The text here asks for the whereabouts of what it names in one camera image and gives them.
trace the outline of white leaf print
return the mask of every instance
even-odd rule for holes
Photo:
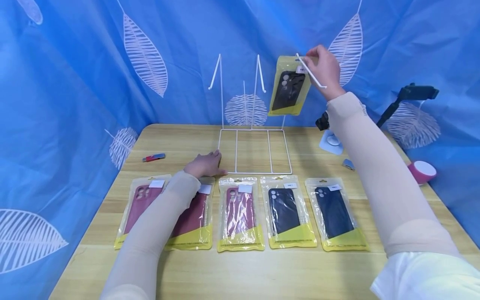
[[[434,117],[408,102],[400,102],[393,116],[385,123],[388,131],[404,149],[424,147],[440,136]]]
[[[37,25],[43,23],[42,12],[34,0],[17,0],[17,2],[33,22],[35,22]]]
[[[167,85],[167,67],[162,56],[149,37],[123,11],[123,44],[132,66],[140,79],[159,96],[163,97]]]
[[[360,23],[360,0],[357,13],[343,27],[328,48],[340,64],[340,85],[346,85],[357,71],[363,50],[363,32]]]
[[[0,209],[0,274],[23,268],[68,243],[44,218],[16,209]]]
[[[133,145],[135,145],[138,135],[135,130],[130,127],[120,129],[115,136],[108,132],[108,130],[105,129],[105,131],[113,138],[109,150],[110,158],[112,163],[120,170],[130,154]]]
[[[262,126],[267,121],[267,113],[265,103],[258,96],[245,94],[245,82],[243,95],[233,97],[225,107],[225,118],[232,126]]]

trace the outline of pink tape roll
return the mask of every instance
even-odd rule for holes
[[[412,162],[408,169],[418,184],[425,184],[437,176],[437,170],[429,163],[417,160]]]

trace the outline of black phone case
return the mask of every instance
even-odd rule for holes
[[[268,198],[274,235],[300,226],[295,195],[292,189],[269,189]]]
[[[329,239],[354,229],[340,191],[330,191],[328,188],[321,187],[315,189],[315,195],[322,211],[325,232]]]
[[[296,73],[294,71],[282,72],[278,87],[276,88],[272,110],[295,106],[304,81],[305,74]]]

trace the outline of beige arm sleeve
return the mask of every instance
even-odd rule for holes
[[[178,172],[127,236],[103,289],[103,300],[153,300],[158,259],[181,213],[190,206],[200,182]]]
[[[418,184],[388,138],[346,93],[327,104],[330,129],[360,176],[387,257],[399,252],[459,256]]]

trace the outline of phone case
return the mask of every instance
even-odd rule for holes
[[[304,81],[305,74],[293,71],[282,72],[280,82],[276,89],[272,110],[295,106]]]
[[[354,229],[340,191],[330,191],[327,187],[319,187],[315,189],[315,195],[322,211],[325,232],[329,239]]]
[[[204,217],[206,200],[206,194],[197,193],[195,195],[190,203],[190,207],[180,215],[171,237],[176,237],[206,226]]]
[[[238,192],[238,188],[227,190],[227,236],[255,227],[253,211],[253,195],[251,193]]]
[[[150,188],[148,185],[141,185],[135,190],[133,195],[132,207],[128,214],[127,224],[123,234],[127,234],[137,222],[138,218],[149,205],[155,200],[163,191],[163,188]]]
[[[299,214],[292,189],[269,189],[273,233],[278,235],[300,226]]]

